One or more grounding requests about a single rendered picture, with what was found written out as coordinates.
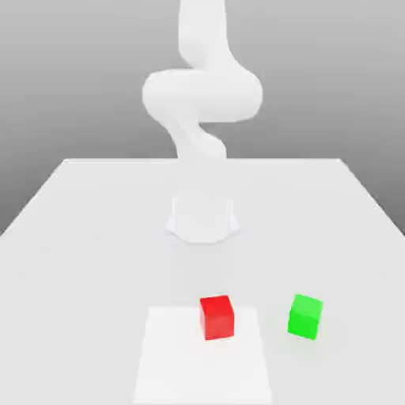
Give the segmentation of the small red cube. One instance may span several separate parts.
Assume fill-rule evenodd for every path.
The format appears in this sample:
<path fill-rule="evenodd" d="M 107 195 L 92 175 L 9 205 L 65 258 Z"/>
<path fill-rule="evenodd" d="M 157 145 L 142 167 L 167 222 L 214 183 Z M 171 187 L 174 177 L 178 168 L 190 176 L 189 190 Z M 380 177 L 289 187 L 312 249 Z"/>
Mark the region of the small red cube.
<path fill-rule="evenodd" d="M 234 336 L 235 314 L 228 295 L 199 299 L 199 321 L 205 340 Z"/>

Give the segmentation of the small green cube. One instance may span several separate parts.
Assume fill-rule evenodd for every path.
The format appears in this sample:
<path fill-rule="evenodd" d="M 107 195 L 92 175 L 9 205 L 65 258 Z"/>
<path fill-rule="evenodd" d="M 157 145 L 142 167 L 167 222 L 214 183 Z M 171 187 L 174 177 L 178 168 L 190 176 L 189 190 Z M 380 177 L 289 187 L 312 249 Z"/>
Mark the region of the small green cube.
<path fill-rule="evenodd" d="M 290 308 L 287 331 L 302 338 L 316 340 L 323 302 L 297 293 Z"/>

